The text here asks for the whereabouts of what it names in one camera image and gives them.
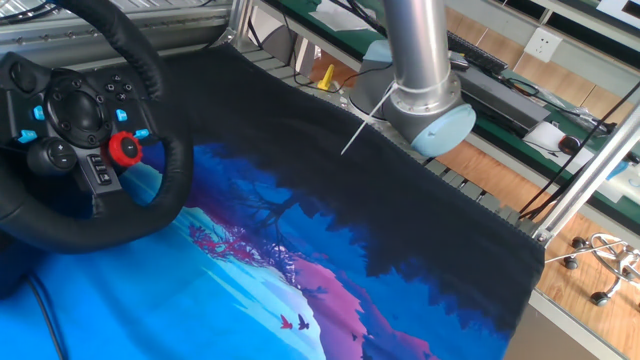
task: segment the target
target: light blue robot arm cap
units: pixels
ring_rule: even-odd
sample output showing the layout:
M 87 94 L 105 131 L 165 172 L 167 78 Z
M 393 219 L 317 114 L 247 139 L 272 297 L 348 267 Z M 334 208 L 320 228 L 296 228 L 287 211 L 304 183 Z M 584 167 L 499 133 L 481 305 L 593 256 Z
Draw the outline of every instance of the light blue robot arm cap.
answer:
M 384 63 L 392 62 L 391 48 L 389 47 L 389 40 L 376 40 L 369 45 L 367 53 L 364 55 L 363 60 L 378 61 Z
M 440 156 L 460 144 L 476 123 L 476 113 L 471 105 L 460 105 L 424 128 L 413 139 L 413 147 L 422 156 Z

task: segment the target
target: cloth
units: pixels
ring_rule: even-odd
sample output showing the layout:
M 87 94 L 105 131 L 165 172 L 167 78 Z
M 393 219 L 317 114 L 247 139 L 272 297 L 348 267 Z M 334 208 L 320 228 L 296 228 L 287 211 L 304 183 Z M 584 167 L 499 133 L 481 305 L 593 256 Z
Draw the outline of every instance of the cloth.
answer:
M 192 194 L 159 233 L 35 270 L 70 359 L 504 355 L 541 246 L 369 127 L 340 156 L 360 120 L 229 46 L 167 62 L 195 119 Z M 161 150 L 121 177 L 141 203 Z M 26 286 L 0 303 L 0 358 L 50 344 Z

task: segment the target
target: caster wheel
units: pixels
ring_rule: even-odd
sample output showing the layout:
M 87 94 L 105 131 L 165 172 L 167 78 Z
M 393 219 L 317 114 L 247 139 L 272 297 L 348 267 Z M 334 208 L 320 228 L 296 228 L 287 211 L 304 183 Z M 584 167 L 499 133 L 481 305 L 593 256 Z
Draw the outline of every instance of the caster wheel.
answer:
M 573 238 L 573 241 L 571 242 L 571 247 L 574 249 L 579 249 L 581 247 L 585 247 L 587 246 L 587 240 L 581 238 L 581 237 L 575 237 Z
M 598 291 L 597 293 L 593 293 L 593 295 L 591 295 L 591 301 L 593 301 L 593 303 L 596 306 L 607 305 L 607 303 L 609 302 L 609 299 L 611 298 L 608 297 L 607 294 L 603 293 L 602 291 Z
M 576 258 L 564 258 L 564 267 L 569 270 L 575 270 L 578 268 L 578 259 Z

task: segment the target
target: black steering wheel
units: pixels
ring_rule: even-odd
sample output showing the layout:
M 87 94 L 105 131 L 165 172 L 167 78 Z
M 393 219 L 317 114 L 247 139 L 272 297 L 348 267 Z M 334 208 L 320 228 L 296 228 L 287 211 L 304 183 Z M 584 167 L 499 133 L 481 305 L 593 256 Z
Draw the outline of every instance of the black steering wheel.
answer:
M 97 85 L 103 81 L 97 73 L 49 69 L 14 53 L 0 60 L 0 111 L 6 114 L 0 145 L 27 151 L 29 168 L 39 175 L 76 172 L 93 195 L 91 218 L 62 215 L 30 195 L 0 158 L 0 230 L 43 250 L 85 253 L 170 224 L 189 195 L 193 145 L 188 111 L 170 94 L 168 70 L 131 20 L 109 0 L 52 2 L 102 33 L 143 86 L 113 75 L 105 88 Z M 133 201 L 116 174 L 140 160 L 141 141 L 161 141 L 165 154 L 160 190 L 146 206 Z

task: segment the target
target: yellow object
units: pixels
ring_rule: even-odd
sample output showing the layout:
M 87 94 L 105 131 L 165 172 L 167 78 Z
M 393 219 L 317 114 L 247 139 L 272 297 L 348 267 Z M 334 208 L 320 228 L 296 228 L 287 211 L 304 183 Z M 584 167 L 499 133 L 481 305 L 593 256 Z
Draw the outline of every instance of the yellow object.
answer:
M 318 83 L 318 89 L 329 90 L 331 86 L 331 78 L 333 78 L 333 69 L 335 66 L 333 64 L 329 65 L 327 72 L 324 73 L 324 79 Z

